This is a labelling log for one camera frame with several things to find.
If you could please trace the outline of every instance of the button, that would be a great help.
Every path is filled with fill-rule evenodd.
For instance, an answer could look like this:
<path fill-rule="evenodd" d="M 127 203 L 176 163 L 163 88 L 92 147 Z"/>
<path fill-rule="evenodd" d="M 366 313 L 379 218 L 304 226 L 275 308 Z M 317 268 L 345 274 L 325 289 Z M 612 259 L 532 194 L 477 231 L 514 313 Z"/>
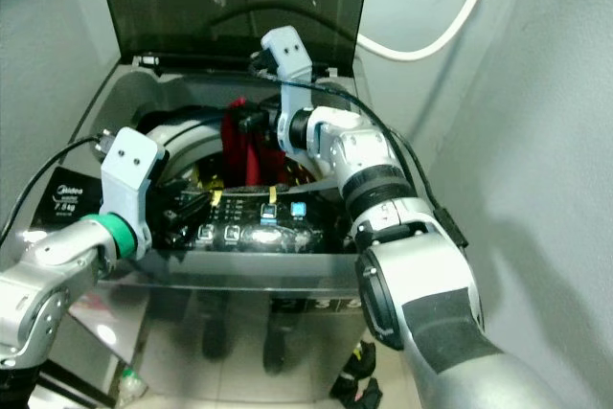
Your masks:
<path fill-rule="evenodd" d="M 226 241 L 238 241 L 240 239 L 240 227 L 237 225 L 226 225 L 224 237 Z"/>
<path fill-rule="evenodd" d="M 198 239 L 203 241 L 213 241 L 215 226 L 213 224 L 201 225 L 198 227 Z"/>
<path fill-rule="evenodd" d="M 277 205 L 275 203 L 262 203 L 260 216 L 262 219 L 276 219 Z"/>
<path fill-rule="evenodd" d="M 295 201 L 291 204 L 291 215 L 294 217 L 304 217 L 307 215 L 307 204 L 304 201 Z"/>

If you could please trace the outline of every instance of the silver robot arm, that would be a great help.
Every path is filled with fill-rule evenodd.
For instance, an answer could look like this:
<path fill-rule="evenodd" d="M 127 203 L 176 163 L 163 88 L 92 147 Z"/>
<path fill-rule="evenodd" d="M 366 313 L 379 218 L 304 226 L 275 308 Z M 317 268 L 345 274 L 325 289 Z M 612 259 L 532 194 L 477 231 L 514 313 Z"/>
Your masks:
<path fill-rule="evenodd" d="M 27 407 L 62 316 L 118 259 L 151 246 L 145 193 L 165 152 L 123 128 L 102 163 L 103 204 L 29 247 L 0 273 L 0 407 Z"/>
<path fill-rule="evenodd" d="M 279 78 L 310 80 L 293 28 L 271 31 L 262 47 Z M 404 352 L 423 408 L 561 407 L 536 373 L 485 336 L 463 252 L 417 197 L 382 133 L 358 114 L 313 109 L 310 90 L 282 88 L 279 144 L 333 169 L 361 252 L 356 272 L 367 323 L 380 342 Z"/>

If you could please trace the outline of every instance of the washing machine lid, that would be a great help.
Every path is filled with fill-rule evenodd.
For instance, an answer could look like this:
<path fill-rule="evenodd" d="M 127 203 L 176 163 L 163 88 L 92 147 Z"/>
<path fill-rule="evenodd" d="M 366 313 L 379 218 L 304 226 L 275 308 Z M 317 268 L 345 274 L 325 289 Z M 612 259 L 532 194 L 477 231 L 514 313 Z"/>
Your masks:
<path fill-rule="evenodd" d="M 135 56 L 245 69 L 270 29 L 292 25 L 316 64 L 352 75 L 364 0 L 107 0 L 124 62 Z"/>

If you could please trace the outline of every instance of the white cable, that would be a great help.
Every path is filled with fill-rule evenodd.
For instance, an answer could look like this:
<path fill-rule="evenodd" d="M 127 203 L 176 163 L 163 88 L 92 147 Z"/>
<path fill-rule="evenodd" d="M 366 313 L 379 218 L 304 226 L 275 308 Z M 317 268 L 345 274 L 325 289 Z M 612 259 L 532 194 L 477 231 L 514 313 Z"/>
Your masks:
<path fill-rule="evenodd" d="M 416 50 L 415 52 L 399 52 L 397 50 L 392 50 L 390 48 L 384 47 L 376 43 L 373 40 L 370 40 L 367 36 L 358 34 L 357 35 L 357 44 L 368 50 L 375 55 L 380 57 L 385 57 L 392 61 L 417 61 L 419 59 L 424 59 L 425 57 L 430 57 L 437 53 L 442 47 L 444 47 L 449 41 L 458 33 L 458 31 L 464 26 L 466 19 L 470 16 L 470 13 L 474 9 L 478 0 L 465 0 L 460 12 L 453 20 L 453 22 L 449 25 L 447 30 L 437 38 L 434 42 L 428 45 L 421 50 Z"/>

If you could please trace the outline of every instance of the green ring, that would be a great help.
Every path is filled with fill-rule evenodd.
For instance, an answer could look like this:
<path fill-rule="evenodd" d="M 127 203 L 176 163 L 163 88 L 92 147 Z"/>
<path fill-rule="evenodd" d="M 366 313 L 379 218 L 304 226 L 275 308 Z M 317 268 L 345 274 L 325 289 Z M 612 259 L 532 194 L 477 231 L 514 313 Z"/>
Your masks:
<path fill-rule="evenodd" d="M 80 220 L 95 220 L 108 230 L 119 249 L 119 258 L 129 258 L 136 251 L 136 242 L 129 226 L 119 216 L 115 215 L 87 215 Z"/>

